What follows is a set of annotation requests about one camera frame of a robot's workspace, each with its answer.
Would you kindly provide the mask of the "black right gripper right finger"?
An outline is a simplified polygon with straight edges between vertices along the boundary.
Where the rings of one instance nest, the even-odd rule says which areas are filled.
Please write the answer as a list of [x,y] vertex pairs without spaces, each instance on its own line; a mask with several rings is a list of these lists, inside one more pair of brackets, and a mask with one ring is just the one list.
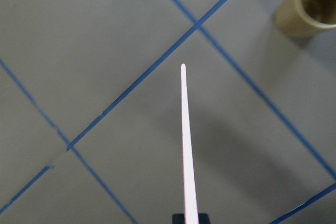
[[198,221],[199,224],[210,224],[210,219],[207,213],[199,213]]

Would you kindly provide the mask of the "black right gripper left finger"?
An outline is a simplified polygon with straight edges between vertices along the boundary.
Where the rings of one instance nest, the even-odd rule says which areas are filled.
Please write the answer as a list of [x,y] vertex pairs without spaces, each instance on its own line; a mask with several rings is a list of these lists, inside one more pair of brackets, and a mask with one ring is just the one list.
[[184,214],[173,214],[172,224],[185,224]]

